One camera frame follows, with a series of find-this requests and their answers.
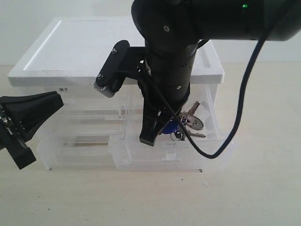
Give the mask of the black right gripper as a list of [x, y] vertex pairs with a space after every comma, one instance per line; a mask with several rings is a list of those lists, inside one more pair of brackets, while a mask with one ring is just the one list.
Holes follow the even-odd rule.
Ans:
[[121, 79], [130, 78], [137, 81], [144, 98], [139, 139], [143, 144], [154, 146], [159, 133], [173, 116], [153, 87], [154, 80], [150, 78], [146, 69], [145, 48], [127, 47], [115, 74]]

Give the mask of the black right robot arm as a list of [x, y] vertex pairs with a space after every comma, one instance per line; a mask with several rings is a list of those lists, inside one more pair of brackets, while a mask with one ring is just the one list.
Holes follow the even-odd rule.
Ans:
[[255, 40], [244, 81], [267, 41], [286, 41], [301, 29], [298, 0], [135, 0], [133, 22], [145, 41], [119, 41], [110, 53], [111, 91], [137, 80], [144, 97], [140, 141], [153, 146], [190, 94], [197, 50], [209, 40]]

